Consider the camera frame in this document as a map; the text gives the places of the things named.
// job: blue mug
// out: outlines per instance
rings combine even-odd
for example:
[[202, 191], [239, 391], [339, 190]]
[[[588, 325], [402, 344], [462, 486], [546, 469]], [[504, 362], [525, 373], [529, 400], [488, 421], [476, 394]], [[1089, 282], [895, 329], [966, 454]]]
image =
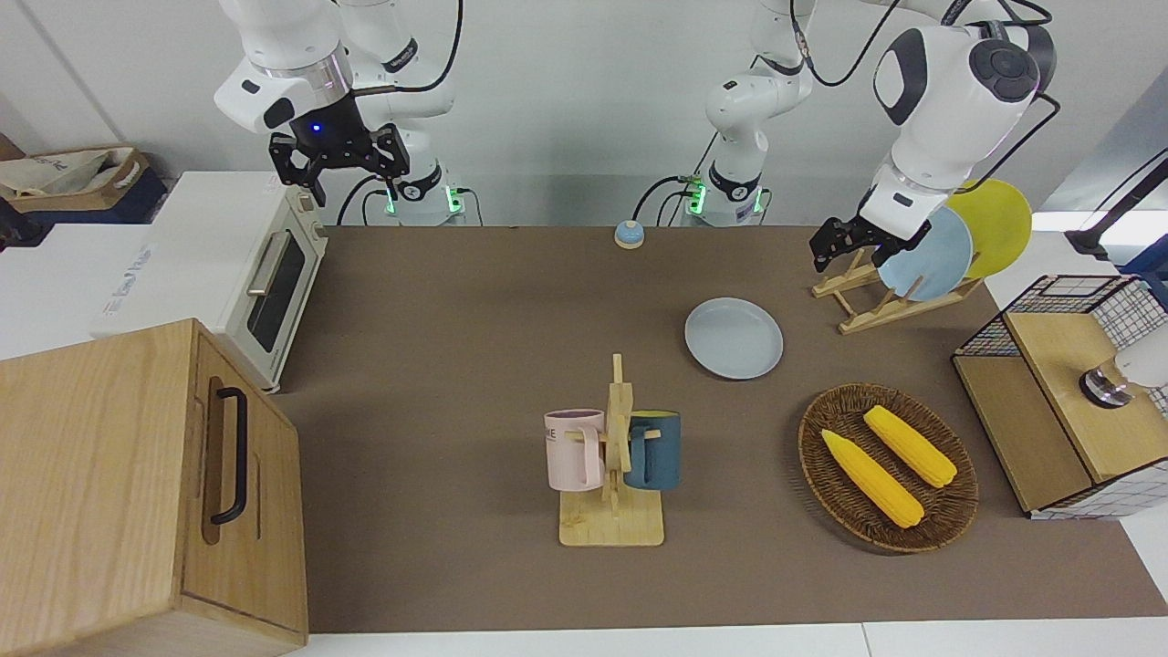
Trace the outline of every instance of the blue mug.
[[[658, 438], [645, 433], [656, 429]], [[681, 415], [673, 410], [634, 410], [628, 422], [632, 470], [625, 485], [647, 491], [667, 491], [681, 483]]]

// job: wooden mug stand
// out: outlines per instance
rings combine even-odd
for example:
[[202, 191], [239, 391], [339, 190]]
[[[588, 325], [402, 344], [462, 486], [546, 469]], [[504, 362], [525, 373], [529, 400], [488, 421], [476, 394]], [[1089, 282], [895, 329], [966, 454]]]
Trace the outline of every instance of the wooden mug stand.
[[[609, 407], [605, 412], [604, 485], [584, 492], [559, 493], [559, 542], [568, 547], [635, 547], [665, 542], [661, 492], [625, 485], [625, 472], [632, 470], [628, 450], [628, 422], [633, 414], [633, 385], [624, 380], [619, 353], [612, 354], [612, 382], [609, 383]], [[572, 440], [584, 434], [568, 431]], [[653, 430], [646, 440], [660, 437]]]
[[[811, 293], [816, 299], [827, 296], [834, 297], [843, 311], [848, 313], [848, 318], [841, 321], [839, 326], [840, 333], [844, 336], [955, 304], [968, 297], [983, 281], [982, 278], [966, 278], [944, 297], [927, 302], [910, 300], [908, 297], [911, 297], [925, 281], [925, 277], [920, 276], [912, 283], [904, 296], [899, 296], [895, 290], [889, 289], [875, 307], [864, 312], [856, 312], [851, 304], [848, 303], [848, 299], [843, 297], [843, 292], [874, 283], [883, 285], [880, 279], [880, 272], [876, 271], [876, 265], [870, 262], [860, 264], [865, 251], [867, 249], [857, 250], [855, 257], [851, 258], [851, 264], [848, 265], [848, 269], [843, 274], [832, 277], [825, 276], [818, 285], [811, 289]], [[973, 261], [976, 262], [976, 260], [978, 254], [974, 254]]]

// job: brown table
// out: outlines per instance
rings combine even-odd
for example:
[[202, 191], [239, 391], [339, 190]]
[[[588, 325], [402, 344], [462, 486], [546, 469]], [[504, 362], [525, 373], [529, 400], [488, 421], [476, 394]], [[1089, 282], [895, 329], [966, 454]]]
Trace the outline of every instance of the brown table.
[[[1118, 523], [1018, 510], [950, 362], [989, 296], [841, 337], [807, 291], [809, 236], [649, 230], [624, 251], [606, 228], [334, 231], [276, 397], [300, 431], [312, 631], [1168, 613]], [[783, 327], [769, 375], [719, 380], [686, 351], [686, 316], [718, 296]], [[542, 414], [603, 408], [613, 352], [638, 407], [682, 412], [683, 480], [663, 546], [565, 548]], [[965, 440], [982, 499], [953, 545], [874, 554], [809, 495], [799, 419], [849, 381]]]

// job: white toaster oven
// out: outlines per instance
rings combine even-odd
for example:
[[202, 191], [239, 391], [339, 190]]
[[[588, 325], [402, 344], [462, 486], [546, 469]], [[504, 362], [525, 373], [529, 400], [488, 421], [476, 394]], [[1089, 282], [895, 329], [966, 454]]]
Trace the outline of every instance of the white toaster oven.
[[312, 196], [272, 173], [187, 172], [89, 332], [194, 317], [276, 390], [327, 242]]

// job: wicker basket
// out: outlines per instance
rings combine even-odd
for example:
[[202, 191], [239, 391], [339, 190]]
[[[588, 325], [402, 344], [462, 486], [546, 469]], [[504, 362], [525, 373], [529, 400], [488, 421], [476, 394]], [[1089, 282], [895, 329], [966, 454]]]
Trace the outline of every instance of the wicker basket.
[[[901, 416], [957, 465], [957, 477], [934, 489], [905, 465], [864, 423], [863, 414], [882, 404]], [[832, 457], [821, 429], [830, 429], [862, 447], [925, 507], [919, 525], [902, 530], [860, 491]], [[812, 492], [848, 531], [885, 549], [927, 552], [960, 537], [978, 512], [978, 478], [960, 438], [932, 410], [892, 388], [849, 383], [812, 402], [799, 423], [799, 461]]]

